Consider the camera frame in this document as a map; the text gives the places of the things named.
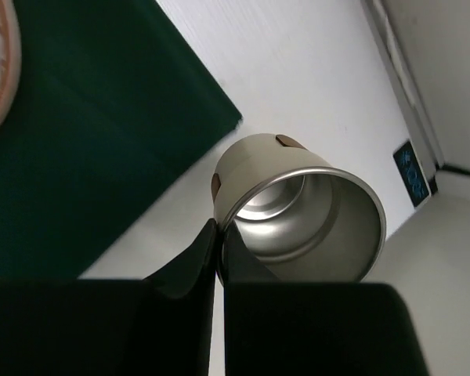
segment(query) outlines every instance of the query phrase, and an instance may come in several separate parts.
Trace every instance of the black label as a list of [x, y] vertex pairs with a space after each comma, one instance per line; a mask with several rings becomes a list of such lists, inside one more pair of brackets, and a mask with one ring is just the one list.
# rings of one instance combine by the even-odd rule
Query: black label
[[416, 208], [430, 195], [425, 177], [414, 153], [413, 145], [407, 140], [394, 154], [393, 159], [404, 181], [410, 200]]

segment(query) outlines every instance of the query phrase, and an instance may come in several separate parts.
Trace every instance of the brown patch on cup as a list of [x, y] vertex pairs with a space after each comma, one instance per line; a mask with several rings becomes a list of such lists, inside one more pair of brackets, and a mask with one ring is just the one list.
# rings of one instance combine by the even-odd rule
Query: brown patch on cup
[[215, 173], [212, 176], [211, 180], [212, 202], [215, 201], [216, 196], [218, 195], [219, 188], [221, 188], [221, 179], [219, 178], [219, 175]]
[[284, 146], [284, 147], [297, 147], [299, 149], [305, 149], [307, 150], [301, 143], [299, 143], [298, 141], [296, 141], [295, 139], [292, 139], [291, 137], [289, 136], [286, 136], [286, 135], [276, 135], [275, 136], [275, 139], [277, 140], [277, 142]]

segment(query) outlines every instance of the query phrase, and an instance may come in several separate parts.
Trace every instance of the black sticker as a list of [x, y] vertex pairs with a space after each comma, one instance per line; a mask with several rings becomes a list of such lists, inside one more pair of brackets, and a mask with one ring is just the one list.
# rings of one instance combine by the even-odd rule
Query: black sticker
[[416, 208], [430, 195], [425, 177], [414, 153], [410, 140], [407, 140], [394, 154], [393, 159], [404, 181], [410, 200]]

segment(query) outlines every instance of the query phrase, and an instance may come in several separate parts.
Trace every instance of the metal cup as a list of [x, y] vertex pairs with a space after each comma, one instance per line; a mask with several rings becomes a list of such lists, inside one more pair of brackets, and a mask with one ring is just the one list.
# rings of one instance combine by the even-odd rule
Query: metal cup
[[212, 178], [214, 217], [282, 280], [357, 281], [385, 242], [385, 212], [358, 177], [284, 135], [234, 143]]

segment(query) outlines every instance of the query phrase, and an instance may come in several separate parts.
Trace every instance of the table surface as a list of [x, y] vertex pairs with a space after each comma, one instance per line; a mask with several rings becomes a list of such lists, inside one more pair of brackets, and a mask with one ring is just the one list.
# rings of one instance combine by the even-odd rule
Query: table surface
[[[414, 208], [392, 153], [408, 136], [359, 2], [159, 0], [244, 115], [85, 272], [142, 278], [186, 248], [212, 216], [210, 181], [243, 136], [284, 133], [372, 186], [388, 235]], [[224, 374], [222, 288], [216, 285], [211, 374]]]

